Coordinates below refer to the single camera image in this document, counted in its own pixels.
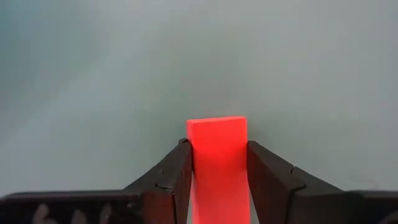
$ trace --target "red foam block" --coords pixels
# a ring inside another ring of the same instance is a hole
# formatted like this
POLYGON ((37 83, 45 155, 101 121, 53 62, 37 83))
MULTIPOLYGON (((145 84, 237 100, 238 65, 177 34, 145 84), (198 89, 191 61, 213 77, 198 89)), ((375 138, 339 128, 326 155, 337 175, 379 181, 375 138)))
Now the red foam block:
POLYGON ((192 119, 194 224, 250 224, 246 172, 247 122, 243 116, 192 119))

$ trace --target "red rectangular block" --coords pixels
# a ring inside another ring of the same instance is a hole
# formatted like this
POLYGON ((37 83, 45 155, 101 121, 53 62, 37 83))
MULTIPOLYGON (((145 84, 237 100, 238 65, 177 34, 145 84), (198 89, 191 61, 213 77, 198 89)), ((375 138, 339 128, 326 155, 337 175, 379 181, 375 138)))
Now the red rectangular block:
POLYGON ((193 146, 194 224, 249 224, 247 121, 243 116, 187 121, 193 146))

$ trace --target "red block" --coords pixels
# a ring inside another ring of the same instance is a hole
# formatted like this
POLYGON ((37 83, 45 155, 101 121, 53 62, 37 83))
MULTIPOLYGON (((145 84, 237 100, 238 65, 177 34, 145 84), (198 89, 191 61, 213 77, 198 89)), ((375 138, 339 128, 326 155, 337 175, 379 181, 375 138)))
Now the red block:
POLYGON ((193 146, 194 224, 250 224, 243 116, 187 121, 193 146))

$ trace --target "black plastic part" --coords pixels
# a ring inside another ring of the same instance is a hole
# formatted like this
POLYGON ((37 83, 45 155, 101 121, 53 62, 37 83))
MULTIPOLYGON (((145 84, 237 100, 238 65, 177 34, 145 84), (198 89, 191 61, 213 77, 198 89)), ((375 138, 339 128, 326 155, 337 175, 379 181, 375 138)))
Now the black plastic part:
POLYGON ((183 139, 124 190, 27 192, 0 198, 0 223, 185 224, 191 178, 192 147, 183 139))
POLYGON ((342 191, 254 141, 247 162, 261 224, 398 223, 398 192, 342 191))

